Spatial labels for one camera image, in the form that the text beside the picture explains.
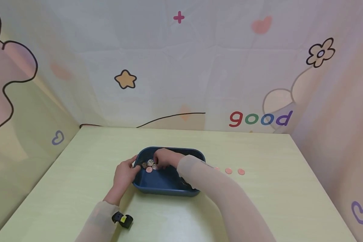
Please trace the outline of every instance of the table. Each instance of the table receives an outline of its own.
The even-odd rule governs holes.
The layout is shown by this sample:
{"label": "table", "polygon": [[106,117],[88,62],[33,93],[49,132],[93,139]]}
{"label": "table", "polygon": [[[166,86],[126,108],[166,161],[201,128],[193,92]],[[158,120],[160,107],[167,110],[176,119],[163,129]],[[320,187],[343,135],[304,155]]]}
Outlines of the table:
{"label": "table", "polygon": [[[278,242],[355,242],[287,134],[82,127],[0,231],[0,242],[72,242],[111,187],[116,165],[148,146],[195,148],[250,196]],[[238,168],[245,175],[237,173]],[[134,223],[118,242],[225,242],[220,213],[194,198],[142,194],[121,202]]]}

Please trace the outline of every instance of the black object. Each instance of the black object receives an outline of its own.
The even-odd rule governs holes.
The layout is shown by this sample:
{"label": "black object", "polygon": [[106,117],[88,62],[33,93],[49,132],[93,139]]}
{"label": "black object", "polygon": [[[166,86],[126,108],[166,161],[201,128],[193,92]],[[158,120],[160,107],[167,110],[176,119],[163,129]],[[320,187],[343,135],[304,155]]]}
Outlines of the black object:
{"label": "black object", "polygon": [[117,222],[125,229],[128,229],[133,222],[133,218],[130,215],[123,215],[120,212],[116,212],[111,220],[116,224]]}

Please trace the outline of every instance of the hand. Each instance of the hand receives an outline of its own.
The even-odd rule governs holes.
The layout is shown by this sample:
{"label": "hand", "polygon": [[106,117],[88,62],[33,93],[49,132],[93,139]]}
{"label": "hand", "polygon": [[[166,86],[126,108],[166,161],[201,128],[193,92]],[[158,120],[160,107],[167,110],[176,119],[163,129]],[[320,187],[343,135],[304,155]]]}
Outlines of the hand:
{"label": "hand", "polygon": [[167,150],[166,148],[161,148],[156,150],[153,159],[156,164],[158,164],[158,168],[162,169],[169,165],[177,168],[179,165],[179,161],[184,157],[181,153],[176,153],[171,150]]}
{"label": "hand", "polygon": [[104,201],[116,206],[120,205],[120,201],[129,185],[133,182],[136,174],[140,171],[141,166],[133,168],[132,163],[136,160],[137,155],[121,162],[114,173],[113,186],[105,196]]}

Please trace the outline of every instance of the pink disc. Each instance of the pink disc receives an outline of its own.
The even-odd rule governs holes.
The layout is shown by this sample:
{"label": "pink disc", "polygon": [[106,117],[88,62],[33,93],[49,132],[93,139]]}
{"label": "pink disc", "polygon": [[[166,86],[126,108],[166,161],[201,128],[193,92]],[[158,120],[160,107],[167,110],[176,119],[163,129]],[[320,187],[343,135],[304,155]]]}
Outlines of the pink disc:
{"label": "pink disc", "polygon": [[230,169],[230,168],[226,168],[226,169],[225,169],[225,172],[226,172],[227,174],[231,174],[231,173],[233,173],[232,169]]}
{"label": "pink disc", "polygon": [[238,169],[238,174],[239,175],[245,175],[245,171],[241,168]]}

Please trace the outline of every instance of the colorful letters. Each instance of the colorful letters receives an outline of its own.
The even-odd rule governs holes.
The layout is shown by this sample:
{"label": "colorful letters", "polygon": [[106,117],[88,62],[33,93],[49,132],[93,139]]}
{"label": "colorful letters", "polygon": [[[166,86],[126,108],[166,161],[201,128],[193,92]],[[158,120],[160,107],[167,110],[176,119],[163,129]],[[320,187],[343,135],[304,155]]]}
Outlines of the colorful letters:
{"label": "colorful letters", "polygon": [[[293,111],[290,111],[288,115],[281,115],[276,119],[276,124],[281,126],[288,125],[289,119],[292,116]],[[229,124],[230,127],[238,127],[243,120],[243,113],[239,111],[235,111],[230,115],[230,121],[234,122]],[[247,124],[255,124],[259,120],[258,114],[249,114],[245,117],[245,123]],[[265,114],[261,118],[261,124],[262,125],[270,125],[274,122],[274,115],[273,114]]]}

